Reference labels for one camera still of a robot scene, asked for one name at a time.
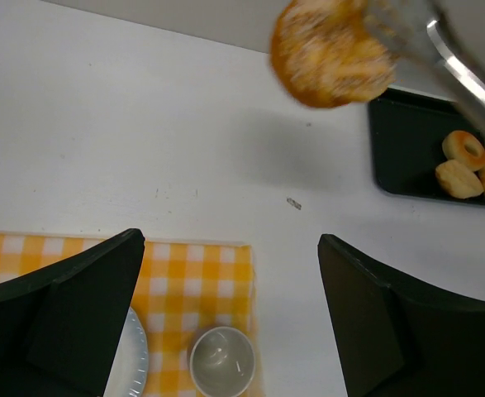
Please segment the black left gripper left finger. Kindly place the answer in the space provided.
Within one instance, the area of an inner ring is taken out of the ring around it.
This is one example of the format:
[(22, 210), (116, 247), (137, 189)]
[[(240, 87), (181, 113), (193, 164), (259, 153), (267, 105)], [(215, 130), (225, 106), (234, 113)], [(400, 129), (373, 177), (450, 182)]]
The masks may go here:
[(145, 250), (131, 228), (0, 283), (0, 396), (101, 396)]

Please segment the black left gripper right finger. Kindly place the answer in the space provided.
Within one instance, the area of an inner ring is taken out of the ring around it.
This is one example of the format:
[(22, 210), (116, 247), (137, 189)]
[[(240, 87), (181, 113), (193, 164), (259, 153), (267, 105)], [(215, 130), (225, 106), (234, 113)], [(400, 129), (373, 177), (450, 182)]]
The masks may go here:
[(350, 396), (485, 396), (485, 301), (430, 285), (333, 235), (321, 279)]

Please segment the tall flower-shaped bread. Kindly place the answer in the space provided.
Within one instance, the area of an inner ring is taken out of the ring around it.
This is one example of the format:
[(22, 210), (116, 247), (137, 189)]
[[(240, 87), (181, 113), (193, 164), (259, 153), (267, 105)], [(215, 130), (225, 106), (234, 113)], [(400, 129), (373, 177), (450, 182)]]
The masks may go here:
[(299, 103), (367, 103), (396, 77), (396, 59), (364, 25), (365, 1), (291, 1), (275, 22), (269, 60)]

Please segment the metal tongs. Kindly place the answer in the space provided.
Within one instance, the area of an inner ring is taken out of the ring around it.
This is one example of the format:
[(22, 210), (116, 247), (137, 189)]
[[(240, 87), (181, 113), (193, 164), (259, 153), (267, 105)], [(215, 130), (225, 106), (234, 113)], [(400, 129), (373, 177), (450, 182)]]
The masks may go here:
[(453, 33), (436, 1), (368, 1), (366, 29), (393, 54), (427, 69), (485, 137), (485, 69)]

